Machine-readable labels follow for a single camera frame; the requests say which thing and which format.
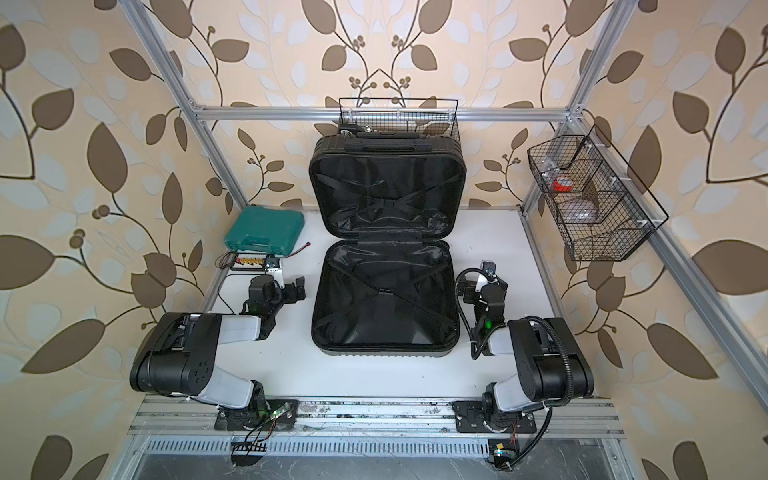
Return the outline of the black hard-shell suitcase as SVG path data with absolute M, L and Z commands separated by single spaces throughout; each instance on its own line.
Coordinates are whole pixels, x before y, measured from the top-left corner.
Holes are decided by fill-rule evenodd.
M 337 133 L 308 173 L 327 249 L 311 321 L 328 355 L 436 356 L 460 337 L 453 260 L 467 168 L 444 135 Z

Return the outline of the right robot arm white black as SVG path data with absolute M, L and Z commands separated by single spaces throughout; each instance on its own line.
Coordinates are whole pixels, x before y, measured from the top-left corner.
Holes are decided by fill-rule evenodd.
M 513 361 L 511 376 L 490 383 L 481 398 L 483 419 L 494 429 L 528 412 L 588 398 L 595 388 L 591 367 L 566 321 L 535 315 L 508 320 L 507 290 L 508 284 L 490 267 L 467 268 L 455 281 L 456 303 L 470 304 L 475 314 L 471 323 L 458 310 L 471 358 L 505 356 Z

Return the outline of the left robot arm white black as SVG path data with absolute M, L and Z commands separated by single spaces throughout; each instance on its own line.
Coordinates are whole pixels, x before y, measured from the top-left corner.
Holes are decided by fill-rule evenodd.
M 238 377 L 216 365 L 220 346 L 263 341 L 276 326 L 283 306 L 306 299 L 306 280 L 280 284 L 269 274 L 251 279 L 239 314 L 166 313 L 134 359 L 133 390 L 167 397 L 182 396 L 242 412 L 274 418 L 260 382 Z

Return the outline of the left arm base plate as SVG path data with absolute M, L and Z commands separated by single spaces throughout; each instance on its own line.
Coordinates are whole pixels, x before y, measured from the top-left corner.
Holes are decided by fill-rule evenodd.
M 299 401 L 290 398 L 257 400 L 246 409 L 218 409 L 214 429 L 217 431 L 251 431 L 261 427 L 291 430 L 298 418 Z

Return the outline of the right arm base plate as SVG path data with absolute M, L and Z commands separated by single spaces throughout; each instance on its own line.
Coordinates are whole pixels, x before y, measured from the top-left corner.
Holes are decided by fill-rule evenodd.
M 451 404 L 459 433 L 533 434 L 537 425 L 532 415 L 503 412 L 479 400 L 455 401 Z

